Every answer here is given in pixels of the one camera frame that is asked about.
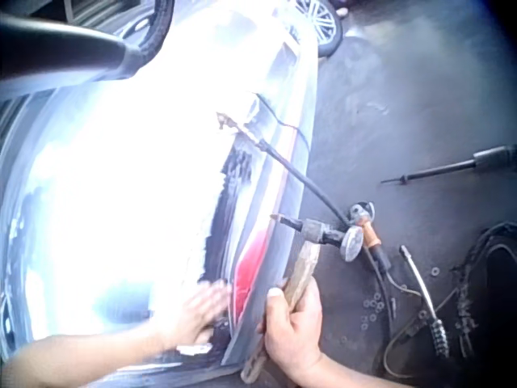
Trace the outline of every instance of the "gray floor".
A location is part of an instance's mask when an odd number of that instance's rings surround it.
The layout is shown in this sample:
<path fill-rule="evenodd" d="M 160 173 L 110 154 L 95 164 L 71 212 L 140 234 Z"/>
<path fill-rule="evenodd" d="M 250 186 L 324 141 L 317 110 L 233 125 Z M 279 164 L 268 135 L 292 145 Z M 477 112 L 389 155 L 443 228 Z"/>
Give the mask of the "gray floor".
<path fill-rule="evenodd" d="M 320 64 L 308 175 L 344 209 L 373 201 L 394 276 L 414 284 L 397 254 L 403 243 L 438 301 L 452 287 L 450 268 L 479 231 L 516 219 L 517 180 L 511 173 L 465 172 L 405 187 L 379 181 L 517 142 L 515 57 L 490 13 L 473 0 L 364 2 L 344 23 L 359 26 L 364 40 L 345 38 Z M 305 194 L 301 216 L 334 221 L 311 193 Z M 371 373 L 384 321 L 380 317 L 366 331 L 359 327 L 367 313 L 363 300 L 376 292 L 373 276 L 360 259 L 345 264 L 334 248 L 322 252 L 316 271 L 322 349 Z M 440 269 L 436 278 L 430 276 L 434 266 Z M 400 326 L 418 306 L 393 295 Z M 399 348 L 393 368 L 425 365 L 424 356 L 415 356 L 427 353 L 422 349 L 430 348 L 429 341 L 422 333 Z M 220 383 L 240 386 L 236 378 Z"/>

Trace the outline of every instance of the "forearm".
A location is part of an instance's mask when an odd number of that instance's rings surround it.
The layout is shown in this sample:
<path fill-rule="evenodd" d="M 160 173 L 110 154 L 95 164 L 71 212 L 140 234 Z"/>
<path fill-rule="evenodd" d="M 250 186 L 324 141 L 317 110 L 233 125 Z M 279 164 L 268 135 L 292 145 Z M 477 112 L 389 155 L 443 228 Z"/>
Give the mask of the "forearm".
<path fill-rule="evenodd" d="M 304 388 L 401 388 L 403 385 L 381 380 L 349 369 L 323 355 L 312 368 L 293 373 L 291 378 Z"/>
<path fill-rule="evenodd" d="M 106 335 L 59 335 L 23 348 L 5 366 L 2 387 L 77 387 L 161 351 L 152 326 Z"/>

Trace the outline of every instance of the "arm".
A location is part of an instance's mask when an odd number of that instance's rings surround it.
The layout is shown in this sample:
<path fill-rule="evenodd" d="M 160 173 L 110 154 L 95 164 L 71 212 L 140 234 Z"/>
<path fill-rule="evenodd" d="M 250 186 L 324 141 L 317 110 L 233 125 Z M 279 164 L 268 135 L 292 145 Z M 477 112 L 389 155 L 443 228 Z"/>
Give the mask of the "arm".
<path fill-rule="evenodd" d="M 266 350 L 295 383 L 304 388 L 397 388 L 399 384 L 361 374 L 325 356 L 318 341 L 322 304 L 311 280 L 292 314 L 281 289 L 270 289 L 266 307 Z"/>
<path fill-rule="evenodd" d="M 23 348 L 4 367 L 2 387 L 68 387 L 88 382 L 182 344 L 203 344 L 206 326 L 229 304 L 222 282 L 201 284 L 174 314 L 153 317 L 127 331 L 56 335 Z"/>

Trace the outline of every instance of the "concrete floor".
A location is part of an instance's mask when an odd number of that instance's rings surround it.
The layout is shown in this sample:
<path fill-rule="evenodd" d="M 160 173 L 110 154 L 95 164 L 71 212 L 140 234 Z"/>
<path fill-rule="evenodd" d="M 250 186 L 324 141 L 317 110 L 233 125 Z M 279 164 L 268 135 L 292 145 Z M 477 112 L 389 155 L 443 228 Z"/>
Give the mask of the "concrete floor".
<path fill-rule="evenodd" d="M 308 175 L 343 209 L 373 201 L 394 277 L 414 286 L 397 253 L 405 244 L 439 301 L 453 285 L 449 270 L 480 230 L 517 218 L 517 179 L 509 172 L 464 172 L 408 186 L 379 181 L 517 143 L 515 56 L 480 1 L 368 1 L 343 22 L 360 27 L 364 39 L 345 38 L 320 64 Z M 301 216 L 335 221 L 311 193 Z M 385 321 L 359 327 L 367 313 L 363 300 L 376 292 L 374 277 L 360 258 L 345 264 L 333 247 L 322 252 L 315 275 L 324 311 L 322 350 L 371 373 Z M 430 276 L 433 267 L 439 276 Z M 400 327 L 418 304 L 396 290 L 393 296 Z M 393 354 L 393 368 L 425 365 L 423 348 L 431 348 L 427 333 Z M 236 377 L 219 383 L 240 386 Z"/>

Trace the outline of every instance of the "car wheel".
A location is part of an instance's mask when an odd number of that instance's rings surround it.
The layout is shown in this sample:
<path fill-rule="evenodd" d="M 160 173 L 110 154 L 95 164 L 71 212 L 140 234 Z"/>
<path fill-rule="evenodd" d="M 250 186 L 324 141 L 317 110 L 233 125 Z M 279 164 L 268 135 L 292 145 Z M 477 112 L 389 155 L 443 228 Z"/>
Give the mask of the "car wheel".
<path fill-rule="evenodd" d="M 317 54 L 329 57 L 343 40 L 343 26 L 328 0 L 295 0 L 296 8 L 313 25 L 317 37 Z"/>

